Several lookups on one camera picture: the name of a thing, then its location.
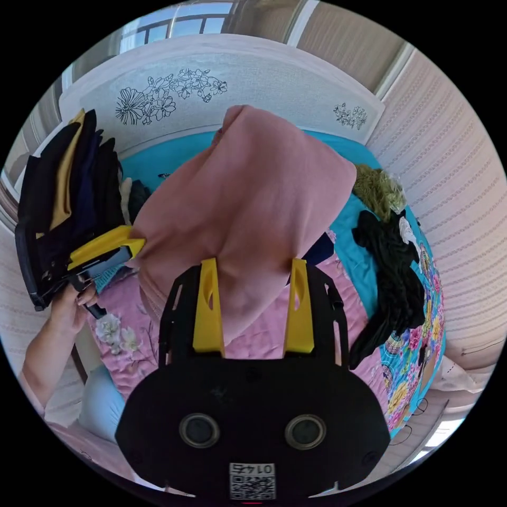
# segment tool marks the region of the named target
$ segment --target qr code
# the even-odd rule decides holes
[[[230,497],[233,500],[274,500],[276,481],[272,465],[231,464]]]

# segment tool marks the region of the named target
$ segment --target headboard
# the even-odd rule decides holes
[[[300,128],[366,144],[384,105],[333,65],[278,42],[232,34],[166,39],[91,70],[60,98],[64,123],[95,109],[120,158],[221,126],[236,104],[267,109]]]

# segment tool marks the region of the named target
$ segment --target black robot head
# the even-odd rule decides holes
[[[389,444],[387,424],[373,392],[348,370],[347,352],[335,363],[333,321],[343,344],[347,328],[332,280],[307,271],[314,348],[280,360],[195,353],[185,338],[195,317],[191,277],[179,280],[188,285],[177,306],[191,323],[175,317],[170,296],[161,336],[171,362],[163,357],[134,389],[116,432],[140,477],[202,498],[267,502],[336,482],[344,489],[369,475]]]

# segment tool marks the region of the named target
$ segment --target stack of clothes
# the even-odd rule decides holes
[[[81,110],[40,157],[27,161],[18,221],[35,233],[43,272],[65,265],[74,250],[127,223],[115,139],[101,144],[102,134],[95,111]]]

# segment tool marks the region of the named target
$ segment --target green knitted cloth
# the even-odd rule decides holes
[[[358,176],[352,193],[370,208],[380,220],[389,222],[391,210],[400,213],[407,205],[402,186],[382,169],[356,164]]]

